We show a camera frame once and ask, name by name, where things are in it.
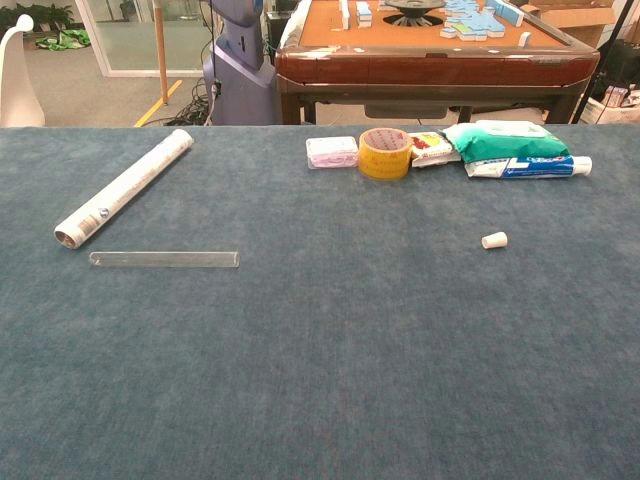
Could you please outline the clear glass test tube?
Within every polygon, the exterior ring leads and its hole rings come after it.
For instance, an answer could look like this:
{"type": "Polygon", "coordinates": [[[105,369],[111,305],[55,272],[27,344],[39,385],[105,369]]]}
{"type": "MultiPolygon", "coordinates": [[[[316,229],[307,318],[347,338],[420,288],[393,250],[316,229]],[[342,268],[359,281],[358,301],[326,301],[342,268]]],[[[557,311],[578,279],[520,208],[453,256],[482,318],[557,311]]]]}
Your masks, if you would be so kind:
{"type": "Polygon", "coordinates": [[[149,268],[238,268],[240,256],[229,252],[91,252],[89,262],[97,267],[149,268]]]}

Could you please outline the rolled white paper tube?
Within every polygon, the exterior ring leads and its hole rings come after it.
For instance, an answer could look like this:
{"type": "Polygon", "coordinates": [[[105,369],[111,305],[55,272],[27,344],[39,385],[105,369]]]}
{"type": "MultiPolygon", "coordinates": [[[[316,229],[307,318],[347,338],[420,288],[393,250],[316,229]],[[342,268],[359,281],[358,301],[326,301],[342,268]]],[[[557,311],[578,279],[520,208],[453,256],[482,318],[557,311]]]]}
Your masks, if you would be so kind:
{"type": "Polygon", "coordinates": [[[58,224],[56,240],[66,248],[79,248],[193,143],[185,130],[174,130],[58,224]]]}

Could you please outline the white pink plastic box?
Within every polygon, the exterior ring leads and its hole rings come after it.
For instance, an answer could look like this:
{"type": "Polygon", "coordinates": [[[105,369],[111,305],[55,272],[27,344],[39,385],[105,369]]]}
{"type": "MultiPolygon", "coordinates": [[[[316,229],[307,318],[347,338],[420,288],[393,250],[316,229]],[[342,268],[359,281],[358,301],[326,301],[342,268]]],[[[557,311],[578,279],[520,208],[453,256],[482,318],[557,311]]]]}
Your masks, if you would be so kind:
{"type": "Polygon", "coordinates": [[[353,168],[358,165],[358,145],[352,136],[309,138],[305,146],[310,169],[353,168]]]}

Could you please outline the yellow packing tape roll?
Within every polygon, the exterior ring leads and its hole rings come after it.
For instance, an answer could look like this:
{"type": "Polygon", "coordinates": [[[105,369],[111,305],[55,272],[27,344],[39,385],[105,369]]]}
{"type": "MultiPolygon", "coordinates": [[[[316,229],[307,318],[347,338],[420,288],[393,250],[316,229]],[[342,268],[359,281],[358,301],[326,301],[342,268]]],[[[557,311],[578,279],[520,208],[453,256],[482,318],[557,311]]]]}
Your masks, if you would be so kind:
{"type": "Polygon", "coordinates": [[[409,170],[412,146],[411,137],[403,130],[366,130],[359,137],[358,168],[372,179],[401,179],[409,170]]]}

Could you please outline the blue felt table mat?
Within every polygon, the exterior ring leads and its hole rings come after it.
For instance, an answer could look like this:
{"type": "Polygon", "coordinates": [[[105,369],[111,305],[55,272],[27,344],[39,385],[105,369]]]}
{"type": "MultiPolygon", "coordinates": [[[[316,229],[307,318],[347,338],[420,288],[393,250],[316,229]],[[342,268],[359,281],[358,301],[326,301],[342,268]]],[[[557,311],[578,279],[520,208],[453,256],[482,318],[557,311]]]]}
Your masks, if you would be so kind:
{"type": "Polygon", "coordinates": [[[195,128],[69,250],[165,131],[0,130],[0,480],[640,480],[640,126],[555,133],[589,176],[375,182],[308,167],[332,128],[195,128]]]}

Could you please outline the red yellow snack packet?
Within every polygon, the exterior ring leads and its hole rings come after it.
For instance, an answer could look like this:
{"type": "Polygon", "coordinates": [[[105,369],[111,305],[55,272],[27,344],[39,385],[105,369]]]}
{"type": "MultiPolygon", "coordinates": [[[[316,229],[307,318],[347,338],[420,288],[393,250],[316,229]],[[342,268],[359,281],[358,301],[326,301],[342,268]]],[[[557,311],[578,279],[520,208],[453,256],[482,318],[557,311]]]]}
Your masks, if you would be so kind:
{"type": "Polygon", "coordinates": [[[413,145],[411,148],[411,166],[425,168],[459,162],[461,156],[454,146],[437,132],[409,133],[413,145]]]}

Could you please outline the green wet wipes pack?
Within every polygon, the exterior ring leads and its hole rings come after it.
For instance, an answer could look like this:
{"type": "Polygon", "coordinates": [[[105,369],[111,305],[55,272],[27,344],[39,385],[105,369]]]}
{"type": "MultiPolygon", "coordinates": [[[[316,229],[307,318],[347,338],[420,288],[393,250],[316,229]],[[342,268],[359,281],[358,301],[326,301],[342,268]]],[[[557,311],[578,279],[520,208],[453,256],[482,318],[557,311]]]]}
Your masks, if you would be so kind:
{"type": "Polygon", "coordinates": [[[529,121],[478,120],[441,131],[466,163],[504,158],[558,157],[566,144],[541,125],[529,121]]]}

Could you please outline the wooden pole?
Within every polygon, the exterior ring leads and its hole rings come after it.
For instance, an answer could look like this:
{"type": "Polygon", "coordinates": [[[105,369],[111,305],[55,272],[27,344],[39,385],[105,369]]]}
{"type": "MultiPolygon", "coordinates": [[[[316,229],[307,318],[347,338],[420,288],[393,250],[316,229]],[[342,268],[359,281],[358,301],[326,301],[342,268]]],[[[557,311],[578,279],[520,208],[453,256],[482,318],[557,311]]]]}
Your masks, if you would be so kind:
{"type": "Polygon", "coordinates": [[[168,104],[168,77],[166,69],[166,55],[164,42],[163,8],[161,0],[152,0],[153,21],[155,31],[155,45],[158,61],[158,73],[161,87],[161,100],[164,105],[168,104]]]}

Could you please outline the black round table hub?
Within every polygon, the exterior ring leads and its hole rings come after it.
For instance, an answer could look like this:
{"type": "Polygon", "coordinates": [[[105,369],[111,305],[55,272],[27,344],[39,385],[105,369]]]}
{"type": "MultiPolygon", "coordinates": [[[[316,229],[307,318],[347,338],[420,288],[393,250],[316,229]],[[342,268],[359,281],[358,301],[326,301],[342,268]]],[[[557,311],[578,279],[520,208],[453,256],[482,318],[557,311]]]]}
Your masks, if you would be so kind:
{"type": "Polygon", "coordinates": [[[403,27],[431,27],[441,25],[443,20],[429,15],[434,9],[443,8],[445,0],[385,0],[385,3],[398,10],[383,20],[390,25],[403,27]]]}

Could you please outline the blue mahjong tile pile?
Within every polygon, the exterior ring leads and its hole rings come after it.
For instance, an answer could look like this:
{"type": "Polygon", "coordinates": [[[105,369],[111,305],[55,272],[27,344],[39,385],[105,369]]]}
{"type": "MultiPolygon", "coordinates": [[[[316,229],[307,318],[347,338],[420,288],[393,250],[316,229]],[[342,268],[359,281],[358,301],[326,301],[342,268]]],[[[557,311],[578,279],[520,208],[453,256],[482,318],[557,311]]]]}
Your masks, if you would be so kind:
{"type": "Polygon", "coordinates": [[[506,0],[446,0],[444,27],[440,36],[463,41],[486,41],[505,36],[506,27],[501,20],[521,27],[524,12],[506,0]]]}

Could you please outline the white box of items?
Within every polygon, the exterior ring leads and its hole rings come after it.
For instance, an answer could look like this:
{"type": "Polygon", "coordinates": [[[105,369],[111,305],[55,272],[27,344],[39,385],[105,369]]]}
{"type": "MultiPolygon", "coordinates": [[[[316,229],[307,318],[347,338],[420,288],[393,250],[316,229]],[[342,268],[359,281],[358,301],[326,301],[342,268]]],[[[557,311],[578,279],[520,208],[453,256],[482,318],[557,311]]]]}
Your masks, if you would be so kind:
{"type": "Polygon", "coordinates": [[[640,124],[640,88],[608,87],[598,101],[590,97],[580,120],[586,124],[640,124]]]}

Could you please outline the green bag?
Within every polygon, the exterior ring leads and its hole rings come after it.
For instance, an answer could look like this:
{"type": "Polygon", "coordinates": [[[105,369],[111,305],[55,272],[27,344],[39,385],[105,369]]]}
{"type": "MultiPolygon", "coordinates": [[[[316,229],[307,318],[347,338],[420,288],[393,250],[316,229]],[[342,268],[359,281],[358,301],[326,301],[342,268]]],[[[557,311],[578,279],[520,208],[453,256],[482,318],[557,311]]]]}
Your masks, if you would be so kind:
{"type": "Polygon", "coordinates": [[[85,29],[61,30],[56,36],[47,36],[35,42],[39,49],[49,51],[65,51],[87,48],[91,40],[85,29]]]}

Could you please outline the brown cardboard box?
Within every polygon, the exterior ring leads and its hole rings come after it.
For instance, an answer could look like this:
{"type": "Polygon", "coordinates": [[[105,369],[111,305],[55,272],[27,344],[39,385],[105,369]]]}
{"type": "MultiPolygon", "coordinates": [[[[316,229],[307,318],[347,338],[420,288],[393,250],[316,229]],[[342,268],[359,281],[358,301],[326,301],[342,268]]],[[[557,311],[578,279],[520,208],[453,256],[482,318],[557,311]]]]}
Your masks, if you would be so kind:
{"type": "Polygon", "coordinates": [[[521,9],[597,47],[604,28],[616,22],[613,3],[614,0],[526,0],[521,9]]]}

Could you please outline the green potted plants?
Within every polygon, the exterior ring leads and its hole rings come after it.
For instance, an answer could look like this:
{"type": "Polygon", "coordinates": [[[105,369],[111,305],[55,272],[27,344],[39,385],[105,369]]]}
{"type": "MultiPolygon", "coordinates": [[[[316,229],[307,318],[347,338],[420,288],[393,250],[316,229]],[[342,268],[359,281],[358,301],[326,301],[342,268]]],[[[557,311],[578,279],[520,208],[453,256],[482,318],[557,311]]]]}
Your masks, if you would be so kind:
{"type": "Polygon", "coordinates": [[[34,22],[32,31],[36,33],[61,31],[70,28],[75,23],[70,5],[57,6],[54,3],[49,5],[17,3],[13,7],[0,5],[0,37],[10,27],[16,25],[21,15],[28,15],[32,18],[34,22]]]}

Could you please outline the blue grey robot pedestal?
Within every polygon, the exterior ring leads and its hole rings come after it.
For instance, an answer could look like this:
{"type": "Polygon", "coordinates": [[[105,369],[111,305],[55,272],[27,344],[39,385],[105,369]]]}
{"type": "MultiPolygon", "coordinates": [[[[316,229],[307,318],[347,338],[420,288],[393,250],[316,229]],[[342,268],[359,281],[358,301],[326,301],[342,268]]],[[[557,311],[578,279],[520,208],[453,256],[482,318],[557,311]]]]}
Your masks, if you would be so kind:
{"type": "Polygon", "coordinates": [[[223,28],[203,64],[209,119],[215,125],[273,125],[276,71],[265,57],[263,0],[206,0],[223,28]]]}

